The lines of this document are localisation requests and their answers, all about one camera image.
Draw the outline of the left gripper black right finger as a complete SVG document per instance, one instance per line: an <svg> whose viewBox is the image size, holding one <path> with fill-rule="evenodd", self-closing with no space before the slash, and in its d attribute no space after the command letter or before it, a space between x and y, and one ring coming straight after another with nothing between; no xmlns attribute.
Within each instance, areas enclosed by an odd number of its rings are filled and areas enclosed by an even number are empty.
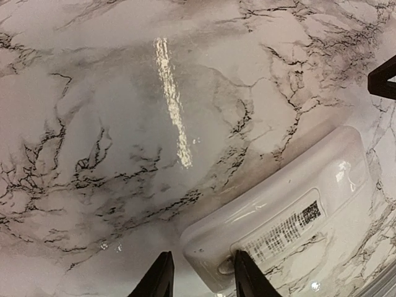
<svg viewBox="0 0 396 297"><path fill-rule="evenodd" d="M234 267L237 297L280 297L246 251L236 251Z"/></svg>

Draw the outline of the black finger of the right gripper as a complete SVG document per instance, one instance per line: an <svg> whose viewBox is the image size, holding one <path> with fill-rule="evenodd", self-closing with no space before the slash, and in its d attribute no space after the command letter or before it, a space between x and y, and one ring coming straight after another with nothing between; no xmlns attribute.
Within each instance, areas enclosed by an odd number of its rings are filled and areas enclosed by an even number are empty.
<svg viewBox="0 0 396 297"><path fill-rule="evenodd" d="M396 99L395 82L390 79L395 77L396 56L375 68L368 74L368 92L382 98Z"/></svg>

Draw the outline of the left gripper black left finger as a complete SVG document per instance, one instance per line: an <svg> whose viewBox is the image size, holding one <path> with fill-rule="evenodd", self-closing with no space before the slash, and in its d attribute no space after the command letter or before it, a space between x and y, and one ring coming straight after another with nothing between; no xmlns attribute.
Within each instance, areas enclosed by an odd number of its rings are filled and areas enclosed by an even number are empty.
<svg viewBox="0 0 396 297"><path fill-rule="evenodd" d="M171 251L161 252L128 297L172 297L174 261Z"/></svg>

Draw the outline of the white remote control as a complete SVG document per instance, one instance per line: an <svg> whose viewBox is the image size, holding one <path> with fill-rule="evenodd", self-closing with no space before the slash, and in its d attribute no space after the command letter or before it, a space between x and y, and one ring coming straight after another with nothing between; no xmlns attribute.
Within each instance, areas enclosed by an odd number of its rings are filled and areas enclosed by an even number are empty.
<svg viewBox="0 0 396 297"><path fill-rule="evenodd" d="M331 296L368 229L374 185L361 134L342 126L186 228L185 259L214 293L246 251L283 296Z"/></svg>

